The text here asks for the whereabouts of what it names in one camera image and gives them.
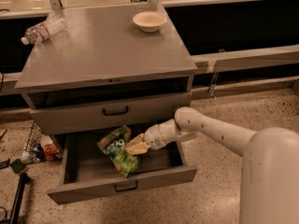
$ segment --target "clear bottle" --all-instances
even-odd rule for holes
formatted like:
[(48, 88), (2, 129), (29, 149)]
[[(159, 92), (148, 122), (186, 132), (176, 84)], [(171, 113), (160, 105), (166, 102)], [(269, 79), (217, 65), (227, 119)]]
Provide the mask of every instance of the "clear bottle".
[(24, 45), (38, 44), (66, 29), (66, 20), (59, 14), (48, 17), (45, 21), (28, 28), (21, 38)]

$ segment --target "green object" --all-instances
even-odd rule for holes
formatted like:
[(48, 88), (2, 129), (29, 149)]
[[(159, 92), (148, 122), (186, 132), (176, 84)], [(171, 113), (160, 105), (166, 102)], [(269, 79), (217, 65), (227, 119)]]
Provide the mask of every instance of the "green object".
[(130, 136), (131, 129), (123, 125), (97, 143), (101, 151), (111, 158), (115, 167), (125, 177), (136, 171), (139, 164), (138, 156), (128, 154), (123, 149), (129, 143)]
[(27, 170), (27, 165), (22, 163), (20, 159), (16, 159), (9, 166), (16, 175), (19, 175)]

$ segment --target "gray cabinet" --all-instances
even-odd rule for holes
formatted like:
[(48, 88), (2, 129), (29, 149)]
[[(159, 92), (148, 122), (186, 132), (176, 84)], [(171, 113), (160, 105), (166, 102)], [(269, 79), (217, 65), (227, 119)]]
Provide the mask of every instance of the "gray cabinet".
[[(167, 19), (144, 33), (132, 18), (158, 9)], [(58, 204), (159, 188), (193, 180), (180, 144), (141, 156), (138, 171), (122, 177), (96, 143), (128, 125), (132, 137), (190, 105), (197, 67), (163, 7), (127, 5), (62, 10), (68, 28), (36, 45), (16, 88), (44, 134), (64, 148)]]

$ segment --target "drawer handle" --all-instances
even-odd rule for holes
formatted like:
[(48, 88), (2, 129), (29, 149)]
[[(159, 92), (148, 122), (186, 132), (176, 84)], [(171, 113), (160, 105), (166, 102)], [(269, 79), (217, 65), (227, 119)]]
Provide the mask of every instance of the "drawer handle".
[(115, 113), (107, 113), (106, 110), (103, 108), (103, 115), (105, 116), (119, 116), (119, 115), (124, 115), (126, 113), (129, 112), (129, 107), (128, 105), (125, 107), (125, 110), (124, 111), (121, 111), (121, 112), (115, 112)]
[(115, 184), (114, 185), (114, 190), (116, 192), (124, 192), (124, 191), (129, 191), (129, 190), (136, 190), (138, 188), (138, 181), (135, 181), (135, 186), (129, 189), (118, 189), (118, 186)]

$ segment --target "white robotic arm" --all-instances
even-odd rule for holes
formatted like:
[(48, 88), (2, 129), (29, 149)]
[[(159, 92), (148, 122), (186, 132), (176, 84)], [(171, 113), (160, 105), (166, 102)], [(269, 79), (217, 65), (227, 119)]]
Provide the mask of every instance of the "white robotic arm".
[(283, 128), (255, 132), (202, 115), (189, 107), (131, 141), (131, 154), (205, 135), (243, 157), (241, 224), (299, 223), (299, 134)]

